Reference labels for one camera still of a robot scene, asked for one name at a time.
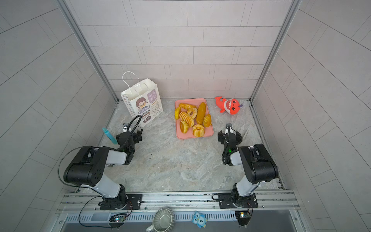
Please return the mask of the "long oval bread loaf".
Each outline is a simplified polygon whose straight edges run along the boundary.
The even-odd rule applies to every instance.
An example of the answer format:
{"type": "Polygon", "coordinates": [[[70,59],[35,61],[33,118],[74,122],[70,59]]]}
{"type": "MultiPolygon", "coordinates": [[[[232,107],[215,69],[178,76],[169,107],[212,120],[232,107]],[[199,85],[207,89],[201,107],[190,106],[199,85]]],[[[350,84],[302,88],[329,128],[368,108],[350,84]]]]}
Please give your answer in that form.
{"type": "Polygon", "coordinates": [[[206,104],[205,102],[202,102],[198,107],[198,114],[196,117],[196,122],[198,124],[203,124],[205,114],[206,114],[206,104]]]}

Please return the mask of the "white printed paper bag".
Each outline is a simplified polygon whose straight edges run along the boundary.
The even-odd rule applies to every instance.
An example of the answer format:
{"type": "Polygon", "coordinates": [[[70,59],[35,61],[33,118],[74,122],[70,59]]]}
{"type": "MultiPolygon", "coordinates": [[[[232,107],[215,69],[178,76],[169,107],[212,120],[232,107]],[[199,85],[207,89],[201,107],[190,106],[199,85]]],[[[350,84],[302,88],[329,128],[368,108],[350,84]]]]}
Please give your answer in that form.
{"type": "Polygon", "coordinates": [[[148,78],[128,86],[120,96],[132,117],[142,116],[140,122],[142,127],[163,112],[157,84],[148,78]]]}

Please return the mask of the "fluted bundt cake bread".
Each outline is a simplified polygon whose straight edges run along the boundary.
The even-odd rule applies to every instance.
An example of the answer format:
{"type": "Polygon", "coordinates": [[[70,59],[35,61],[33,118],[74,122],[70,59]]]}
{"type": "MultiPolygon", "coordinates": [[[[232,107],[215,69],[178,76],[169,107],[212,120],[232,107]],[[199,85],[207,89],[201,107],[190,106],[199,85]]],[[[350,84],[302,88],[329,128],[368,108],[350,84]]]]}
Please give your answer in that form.
{"type": "Polygon", "coordinates": [[[195,137],[203,137],[205,134],[204,126],[201,124],[196,124],[192,127],[192,134],[195,137]]]}

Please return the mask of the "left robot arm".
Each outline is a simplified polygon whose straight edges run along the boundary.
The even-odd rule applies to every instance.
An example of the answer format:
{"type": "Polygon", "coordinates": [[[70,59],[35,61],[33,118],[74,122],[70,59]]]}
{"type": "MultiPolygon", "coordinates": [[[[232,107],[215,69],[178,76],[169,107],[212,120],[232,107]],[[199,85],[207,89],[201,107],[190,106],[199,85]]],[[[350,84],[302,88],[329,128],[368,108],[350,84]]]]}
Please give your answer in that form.
{"type": "Polygon", "coordinates": [[[140,209],[143,196],[127,195],[125,187],[106,176],[104,169],[107,165],[130,164],[134,157],[135,144],[142,141],[142,133],[140,126],[125,123],[123,132],[116,136],[119,148],[81,147],[63,174],[64,182],[89,188],[100,194],[100,210],[140,209]]]}

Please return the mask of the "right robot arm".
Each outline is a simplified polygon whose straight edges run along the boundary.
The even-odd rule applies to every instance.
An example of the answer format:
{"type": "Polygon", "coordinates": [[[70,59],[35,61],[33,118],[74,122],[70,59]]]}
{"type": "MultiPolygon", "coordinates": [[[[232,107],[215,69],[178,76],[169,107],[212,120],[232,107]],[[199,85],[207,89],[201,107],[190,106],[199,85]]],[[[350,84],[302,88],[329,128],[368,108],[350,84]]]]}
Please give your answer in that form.
{"type": "Polygon", "coordinates": [[[242,179],[235,183],[231,193],[219,193],[221,209],[257,208],[254,191],[263,182],[278,178],[279,171],[269,152],[263,144],[239,146],[242,135],[226,124],[225,131],[218,132],[218,142],[224,146],[222,162],[224,165],[241,165],[244,170],[242,179]]]}

